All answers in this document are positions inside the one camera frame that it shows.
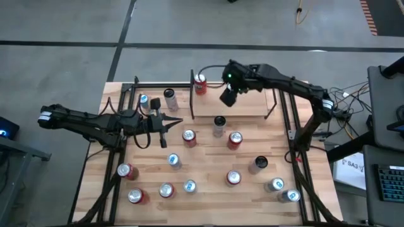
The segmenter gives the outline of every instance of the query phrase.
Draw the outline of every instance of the gray floor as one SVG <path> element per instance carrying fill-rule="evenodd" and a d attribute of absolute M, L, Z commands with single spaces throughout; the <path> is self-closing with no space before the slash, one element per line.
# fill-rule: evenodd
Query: gray floor
<path fill-rule="evenodd" d="M 0 1 L 0 40 L 117 42 L 130 0 Z M 304 1 L 304 9 L 309 6 Z M 294 25 L 295 0 L 137 0 L 126 42 L 245 44 L 323 47 L 403 47 L 404 38 L 372 36 L 359 0 L 315 1 L 308 18 Z M 42 105 L 62 103 L 96 112 L 115 48 L 0 46 L 0 114 L 21 125 L 18 140 L 52 153 L 36 160 L 13 220 L 29 226 L 65 224 L 88 143 L 64 130 L 41 129 Z M 187 81 L 190 69 L 266 62 L 283 74 L 329 88 L 365 81 L 367 66 L 390 64 L 402 53 L 303 52 L 273 50 L 129 49 L 122 51 L 114 81 Z M 220 71 L 207 71 L 219 80 Z M 363 96 L 369 102 L 369 96 Z M 367 112 L 352 125 L 366 131 Z M 344 143 L 340 133 L 330 138 Z M 365 199 L 339 192 L 344 220 L 366 218 Z"/>

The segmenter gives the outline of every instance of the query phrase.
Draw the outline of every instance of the can lid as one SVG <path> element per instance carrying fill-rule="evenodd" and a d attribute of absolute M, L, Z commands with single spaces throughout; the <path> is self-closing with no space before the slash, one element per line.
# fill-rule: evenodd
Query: can lid
<path fill-rule="evenodd" d="M 241 181 L 241 175 L 239 172 L 235 171 L 235 170 L 231 170 L 228 174 L 227 174 L 227 180 L 229 180 L 230 183 L 239 183 Z"/>
<path fill-rule="evenodd" d="M 131 201 L 133 203 L 139 202 L 141 200 L 142 196 L 143 196 L 143 193 L 141 192 L 140 189 L 133 189 L 128 194 L 129 201 Z"/>
<path fill-rule="evenodd" d="M 173 188 L 170 183 L 163 183 L 158 192 L 162 197 L 168 197 L 172 194 Z"/>
<path fill-rule="evenodd" d="M 226 124 L 226 118 L 223 116 L 217 116 L 214 120 L 215 125 L 224 126 Z"/>
<path fill-rule="evenodd" d="M 174 96 L 174 90 L 171 88 L 167 88 L 166 90 L 164 90 L 164 97 L 166 98 L 171 98 Z"/>
<path fill-rule="evenodd" d="M 170 165 L 175 165 L 178 163 L 178 155 L 172 153 L 167 157 L 167 161 L 169 162 Z"/>
<path fill-rule="evenodd" d="M 195 132 L 192 131 L 191 129 L 187 129 L 184 131 L 184 133 L 182 133 L 182 136 L 186 140 L 192 140 L 195 138 Z"/>
<path fill-rule="evenodd" d="M 264 156 L 258 156 L 255 159 L 255 165 L 258 166 L 258 168 L 265 168 L 268 166 L 268 160 Z"/>
<path fill-rule="evenodd" d="M 141 103 L 147 102 L 147 95 L 141 95 L 141 96 L 140 96 L 140 102 L 141 102 Z"/>
<path fill-rule="evenodd" d="M 288 190 L 287 195 L 288 195 L 288 198 L 293 202 L 297 202 L 300 199 L 300 192 L 298 190 L 295 190 L 295 189 Z"/>
<path fill-rule="evenodd" d="M 199 83 L 206 81 L 205 76 L 203 76 L 202 74 L 200 74 L 199 76 L 198 76 L 198 75 L 195 75 L 195 76 L 194 76 L 194 79 L 195 79 L 196 82 L 199 82 Z"/>
<path fill-rule="evenodd" d="M 126 177 L 130 171 L 131 171 L 131 167 L 125 163 L 120 164 L 117 169 L 118 175 L 121 177 Z"/>
<path fill-rule="evenodd" d="M 193 180 L 187 180 L 187 181 L 184 183 L 184 190 L 185 190 L 186 192 L 193 192 L 193 191 L 195 191 L 195 189 L 196 189 L 196 183 L 195 183 L 195 181 L 193 181 Z"/>
<path fill-rule="evenodd" d="M 285 185 L 281 178 L 274 178 L 271 183 L 273 188 L 277 190 L 283 189 L 283 186 Z"/>
<path fill-rule="evenodd" d="M 232 132 L 230 135 L 230 139 L 235 143 L 239 143 L 242 141 L 242 135 L 240 132 Z"/>

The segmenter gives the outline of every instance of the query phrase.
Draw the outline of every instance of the keyboard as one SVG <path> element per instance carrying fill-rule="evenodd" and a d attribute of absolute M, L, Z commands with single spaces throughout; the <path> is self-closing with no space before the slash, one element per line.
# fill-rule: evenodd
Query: keyboard
<path fill-rule="evenodd" d="M 404 166 L 376 165 L 382 201 L 404 202 Z"/>

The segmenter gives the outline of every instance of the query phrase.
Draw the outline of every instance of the red soda can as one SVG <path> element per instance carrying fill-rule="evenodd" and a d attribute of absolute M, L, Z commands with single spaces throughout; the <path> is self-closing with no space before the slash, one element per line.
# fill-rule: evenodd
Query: red soda can
<path fill-rule="evenodd" d="M 117 169 L 118 175 L 128 180 L 134 180 L 139 176 L 139 170 L 128 163 L 122 163 Z"/>
<path fill-rule="evenodd" d="M 227 147 L 231 150 L 236 150 L 239 148 L 242 142 L 241 132 L 232 132 L 229 135 L 229 141 L 227 141 Z"/>
<path fill-rule="evenodd" d="M 164 199 L 170 199 L 175 196 L 175 188 L 171 183 L 163 183 L 158 190 L 158 193 Z"/>
<path fill-rule="evenodd" d="M 182 138 L 184 139 L 185 145 L 193 148 L 196 146 L 196 133 L 191 129 L 187 129 L 182 133 Z"/>
<path fill-rule="evenodd" d="M 150 200 L 149 195 L 144 190 L 138 188 L 129 192 L 128 199 L 133 204 L 146 204 Z"/>
<path fill-rule="evenodd" d="M 231 170 L 226 175 L 226 184 L 233 187 L 241 182 L 241 174 L 236 170 Z"/>
<path fill-rule="evenodd" d="M 204 95 L 208 89 L 206 78 L 202 74 L 194 76 L 194 88 L 197 95 Z"/>
<path fill-rule="evenodd" d="M 268 160 L 264 156 L 258 156 L 255 158 L 252 163 L 248 166 L 248 171 L 251 174 L 257 174 L 265 167 L 268 166 Z"/>

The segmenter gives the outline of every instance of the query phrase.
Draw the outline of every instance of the wooden table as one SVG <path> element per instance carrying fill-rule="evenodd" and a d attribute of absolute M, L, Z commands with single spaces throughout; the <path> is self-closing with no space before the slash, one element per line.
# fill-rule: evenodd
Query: wooden table
<path fill-rule="evenodd" d="M 117 107 L 121 85 L 122 83 L 105 85 L 100 109 L 104 107 L 108 97 L 111 97 L 114 106 Z M 281 204 L 276 201 L 276 193 L 267 193 L 263 188 L 263 183 L 274 177 L 282 177 L 286 189 L 295 187 L 292 166 L 283 159 L 288 151 L 288 142 L 280 104 L 267 120 L 263 117 L 228 117 L 225 135 L 215 138 L 212 136 L 213 117 L 196 117 L 192 120 L 189 110 L 189 89 L 179 88 L 175 89 L 175 92 L 180 109 L 173 113 L 167 109 L 162 88 L 136 90 L 136 98 L 139 93 L 145 93 L 152 98 L 159 97 L 162 101 L 162 112 L 169 116 L 182 117 L 184 122 L 171 128 L 166 134 L 168 148 L 160 147 L 158 134 L 151 135 L 151 145 L 148 149 L 139 149 L 132 139 L 128 141 L 125 162 L 139 168 L 140 176 L 133 182 L 127 180 L 121 182 L 115 224 L 301 224 L 298 203 Z M 270 101 L 273 99 L 272 91 L 265 92 L 270 108 L 273 105 Z M 296 103 L 301 124 L 304 125 L 311 116 L 310 103 L 299 97 L 296 97 Z M 196 131 L 198 142 L 196 147 L 184 147 L 181 137 L 184 129 Z M 231 151 L 226 147 L 231 131 L 241 131 L 244 137 L 237 151 Z M 141 144 L 146 143 L 146 136 L 138 136 L 138 139 Z M 322 143 L 313 145 L 323 147 Z M 94 143 L 90 146 L 88 155 L 100 149 L 101 146 Z M 170 153 L 177 153 L 180 156 L 182 169 L 175 171 L 167 164 L 167 155 Z M 247 166 L 258 155 L 267 157 L 268 166 L 257 175 L 250 175 Z M 332 214 L 342 219 L 325 152 L 311 149 L 307 155 L 316 193 Z M 99 196 L 107 157 L 108 152 L 105 151 L 87 161 L 73 221 L 82 218 Z M 225 184 L 225 175 L 231 169 L 239 170 L 242 175 L 240 185 L 233 188 Z M 188 195 L 182 190 L 182 185 L 187 179 L 196 181 L 198 186 L 196 194 Z M 162 182 L 173 183 L 178 191 L 175 198 L 166 200 L 159 196 L 158 188 Z M 128 192 L 134 187 L 147 191 L 151 202 L 146 205 L 131 204 L 128 201 Z M 309 217 L 312 217 L 307 195 L 305 200 Z M 110 199 L 107 200 L 105 210 L 107 218 Z"/>

